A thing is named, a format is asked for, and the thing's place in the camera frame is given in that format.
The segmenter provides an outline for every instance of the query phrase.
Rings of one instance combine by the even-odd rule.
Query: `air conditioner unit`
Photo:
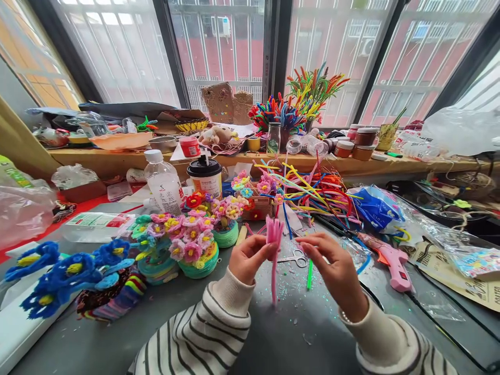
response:
[[[217,36],[217,28],[215,26],[215,17],[211,17],[212,21],[212,35]],[[231,28],[229,26],[229,18],[228,17],[217,17],[218,27],[219,27],[219,36],[224,36],[225,38],[229,38],[231,36]]]
[[[360,56],[370,56],[373,45],[375,44],[374,38],[366,38],[363,42],[363,46],[361,47]]]

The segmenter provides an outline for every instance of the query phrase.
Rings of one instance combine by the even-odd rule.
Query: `scissors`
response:
[[[281,263],[284,261],[292,261],[292,260],[294,260],[295,263],[297,264],[297,266],[300,268],[307,267],[307,259],[304,256],[304,253],[302,252],[302,250],[299,250],[299,249],[295,249],[293,251],[292,257],[278,259],[278,263]]]

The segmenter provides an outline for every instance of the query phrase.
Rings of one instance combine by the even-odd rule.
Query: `tissue box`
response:
[[[107,189],[104,182],[99,180],[60,192],[68,202],[82,203],[107,194]]]

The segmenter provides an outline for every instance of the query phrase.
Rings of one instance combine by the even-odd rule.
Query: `metal bowl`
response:
[[[173,152],[177,147],[177,138],[174,136],[161,136],[149,140],[151,148],[158,149],[162,153]]]

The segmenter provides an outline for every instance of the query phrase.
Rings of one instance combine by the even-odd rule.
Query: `gray table surface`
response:
[[[121,212],[134,204],[111,203],[94,211]],[[134,213],[145,213],[142,209]],[[260,229],[264,222],[252,223]],[[60,238],[60,230],[47,239],[60,240],[62,252],[90,252],[96,244],[73,244]],[[287,240],[281,256],[291,254]],[[137,351],[171,316],[197,303],[208,282],[219,280],[226,271],[231,249],[220,252],[221,262],[206,279],[185,276],[161,286],[149,287],[144,299],[123,318],[106,325],[86,319],[77,320],[70,306],[47,330],[26,356],[11,371],[12,375],[125,374]],[[0,277],[12,261],[0,265]],[[318,271],[314,270],[312,290],[306,291],[307,268],[294,262],[278,265],[278,297],[271,304],[271,263],[257,274],[257,286],[250,304],[252,317],[248,339],[229,371],[237,374],[358,374],[355,341],[339,321],[338,309]],[[409,268],[418,295],[429,291],[442,294],[422,276]],[[481,371],[406,296],[389,286],[389,272],[373,260],[360,275],[378,297],[388,314],[402,317],[426,335],[463,374]],[[460,303],[500,335],[498,314],[455,294]],[[500,345],[465,314],[464,321],[440,319],[439,322],[483,366],[500,359]]]

